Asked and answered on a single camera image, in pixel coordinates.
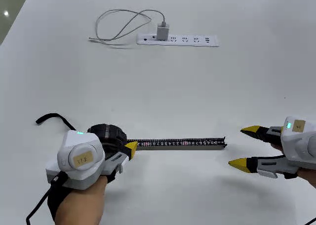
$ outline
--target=tape measure numbers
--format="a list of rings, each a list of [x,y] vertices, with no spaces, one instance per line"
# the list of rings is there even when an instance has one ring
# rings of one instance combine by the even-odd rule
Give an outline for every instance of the tape measure numbers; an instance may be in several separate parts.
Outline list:
[[[137,150],[221,150],[226,147],[223,138],[182,138],[182,139],[128,139],[137,141]]]

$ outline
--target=handwritten label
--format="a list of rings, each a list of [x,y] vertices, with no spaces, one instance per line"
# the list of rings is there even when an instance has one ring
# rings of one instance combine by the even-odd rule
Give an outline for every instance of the handwritten label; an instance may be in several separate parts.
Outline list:
[[[75,167],[83,166],[84,164],[87,164],[89,162],[93,161],[93,155],[91,151],[84,152],[83,154],[80,154],[78,156],[73,157]]]
[[[305,120],[295,120],[293,125],[293,132],[302,133],[305,127]]]

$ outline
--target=tape measure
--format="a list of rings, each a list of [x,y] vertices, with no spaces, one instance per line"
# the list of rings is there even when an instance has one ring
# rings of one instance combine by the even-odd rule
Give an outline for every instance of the tape measure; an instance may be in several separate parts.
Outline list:
[[[137,141],[137,150],[221,150],[227,144],[225,137],[221,138],[171,138],[171,139],[128,139]]]
[[[57,113],[43,115],[36,120],[36,123],[39,125],[53,117],[60,118],[71,130],[76,130],[63,116]],[[119,127],[107,124],[94,125],[88,129],[88,132],[96,134],[102,143],[106,142],[108,151],[112,146],[115,152],[126,143],[134,141],[138,142],[137,150],[221,150],[227,146],[225,137],[126,139],[126,134]]]

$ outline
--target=charging cable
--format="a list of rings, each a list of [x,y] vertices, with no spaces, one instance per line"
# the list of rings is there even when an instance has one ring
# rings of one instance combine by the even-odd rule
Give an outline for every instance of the charging cable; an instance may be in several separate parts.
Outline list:
[[[113,14],[113,13],[121,12],[121,11],[135,13],[135,15],[123,26],[123,28],[122,28],[114,37],[109,38],[109,39],[100,38],[100,37],[99,37],[99,34],[98,34],[98,26],[99,26],[100,20],[101,20],[102,18],[104,18],[104,17],[105,17],[106,15],[108,15],[108,14]],[[164,28],[167,27],[167,28],[169,29],[169,26],[166,24],[164,14],[163,14],[162,12],[158,11],[158,10],[146,9],[146,10],[142,10],[142,11],[140,11],[140,12],[137,12],[137,11],[132,11],[132,10],[128,10],[128,9],[111,9],[111,10],[108,10],[108,11],[106,11],[106,12],[103,12],[103,13],[97,18],[97,20],[96,20],[96,22],[95,22],[95,36],[96,36],[96,37],[95,37],[95,38],[89,38],[89,40],[90,40],[91,42],[94,42],[94,43],[101,43],[101,44],[104,44],[104,45],[126,45],[126,44],[110,44],[110,43],[108,43],[108,42],[111,42],[111,41],[114,41],[114,40],[118,40],[118,39],[120,39],[120,38],[122,38],[122,37],[124,37],[124,36],[129,35],[130,33],[134,32],[134,31],[136,31],[137,29],[141,28],[142,26],[145,26],[145,25],[149,24],[149,23],[152,21],[152,19],[151,19],[149,16],[143,14],[143,12],[146,12],[146,11],[153,11],[153,12],[157,12],[157,13],[161,14],[163,20],[162,20],[161,25],[159,25],[159,26],[164,27]],[[134,28],[133,30],[131,30],[131,31],[127,32],[127,33],[125,33],[125,34],[121,34],[121,33],[126,29],[126,27],[132,22],[132,20],[134,20],[134,19],[135,19],[137,16],[139,16],[139,15],[140,15],[140,16],[143,16],[143,17],[146,17],[148,21],[145,22],[145,23],[143,23],[142,25],[140,25],[140,26]]]

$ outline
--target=electrical outlet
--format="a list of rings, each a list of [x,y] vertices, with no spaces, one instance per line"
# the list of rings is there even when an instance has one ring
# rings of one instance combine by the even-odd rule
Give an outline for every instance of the electrical outlet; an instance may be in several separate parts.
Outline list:
[[[195,35],[169,35],[166,41],[158,41],[155,34],[138,34],[137,43],[139,45],[219,46],[216,36]]]

